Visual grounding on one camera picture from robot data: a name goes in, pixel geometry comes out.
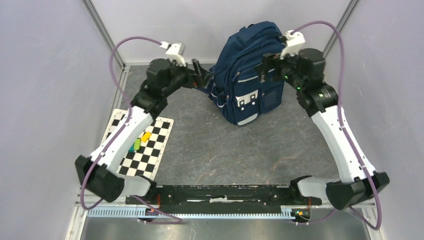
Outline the navy blue backpack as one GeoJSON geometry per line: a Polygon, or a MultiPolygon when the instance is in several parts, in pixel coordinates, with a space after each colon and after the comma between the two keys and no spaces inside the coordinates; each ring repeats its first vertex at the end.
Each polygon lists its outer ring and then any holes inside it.
{"type": "Polygon", "coordinates": [[[282,51],[280,36],[274,22],[263,21],[242,27],[227,39],[216,64],[209,69],[212,79],[199,90],[228,122],[243,126],[282,103],[284,82],[272,81],[274,68],[268,70],[265,82],[255,69],[264,54],[282,51]]]}

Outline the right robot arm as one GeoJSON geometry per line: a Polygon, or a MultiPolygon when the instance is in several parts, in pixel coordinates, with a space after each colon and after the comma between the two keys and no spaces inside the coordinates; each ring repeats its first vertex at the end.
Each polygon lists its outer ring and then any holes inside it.
{"type": "Polygon", "coordinates": [[[335,160],[338,178],[298,177],[291,181],[289,199],[302,204],[309,197],[326,199],[344,210],[374,197],[389,183],[386,172],[378,172],[359,147],[338,106],[336,90],[324,81],[326,60],[320,50],[302,49],[294,56],[265,53],[256,67],[261,81],[285,81],[296,90],[296,99],[324,137],[335,160]]]}

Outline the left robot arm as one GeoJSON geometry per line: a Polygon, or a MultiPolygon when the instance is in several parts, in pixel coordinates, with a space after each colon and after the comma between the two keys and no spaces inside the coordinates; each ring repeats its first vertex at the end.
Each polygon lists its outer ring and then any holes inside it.
{"type": "Polygon", "coordinates": [[[167,98],[181,87],[205,88],[213,74],[192,60],[193,68],[178,66],[168,59],[154,59],[146,69],[146,80],[128,105],[128,111],[106,140],[89,156],[80,155],[75,168],[81,184],[80,202],[84,191],[114,202],[117,198],[137,195],[145,204],[153,203],[157,190],[144,176],[117,174],[122,159],[132,144],[168,105],[167,98]]]}

